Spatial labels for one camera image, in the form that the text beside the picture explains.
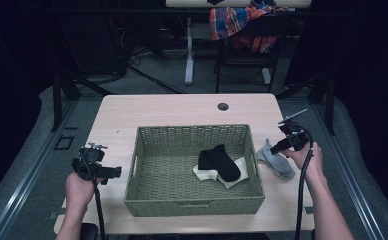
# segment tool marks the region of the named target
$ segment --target white cloth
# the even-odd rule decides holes
[[[226,182],[225,180],[223,180],[219,174],[218,174],[218,171],[217,170],[199,170],[198,169],[198,165],[196,165],[194,168],[193,168],[193,172],[195,173],[195,175],[198,177],[198,179],[200,181],[203,181],[203,180],[206,180],[206,179],[211,179],[211,180],[219,180],[221,183],[223,183],[223,185],[229,189],[230,187],[234,186],[235,184],[241,182],[242,180],[248,178],[248,173],[247,173],[247,166],[246,166],[246,160],[244,157],[241,157],[237,160],[234,161],[235,164],[237,165],[238,169],[240,169],[240,172],[241,172],[241,176],[233,181],[233,182]]]

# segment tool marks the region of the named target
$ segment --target human arm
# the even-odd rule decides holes
[[[56,240],[79,240],[82,220],[93,194],[92,181],[83,180],[75,172],[69,174],[66,179],[66,213]]]
[[[285,150],[282,151],[282,154],[292,158],[297,167],[302,169],[308,151],[309,144],[306,144],[300,151]],[[315,238],[354,239],[328,187],[322,161],[322,150],[315,142],[313,143],[313,156],[306,171],[306,183],[313,200]]]

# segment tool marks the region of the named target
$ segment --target small round object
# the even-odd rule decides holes
[[[226,111],[226,110],[228,110],[228,108],[229,108],[229,106],[226,103],[219,103],[218,104],[218,109],[221,111]]]

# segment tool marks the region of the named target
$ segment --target gray cloth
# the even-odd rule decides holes
[[[268,167],[272,168],[276,176],[285,180],[293,179],[296,172],[294,172],[286,158],[279,154],[272,155],[270,151],[272,147],[269,139],[266,139],[266,145],[257,151],[257,159],[264,161]]]

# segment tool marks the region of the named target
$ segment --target table leg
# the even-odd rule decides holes
[[[265,84],[269,84],[271,82],[271,74],[269,73],[269,68],[262,69],[262,78]]]
[[[188,48],[188,57],[187,57],[187,67],[185,69],[185,84],[193,84],[193,72],[194,72],[194,57],[193,57],[193,37],[191,34],[191,18],[187,19],[187,48]]]

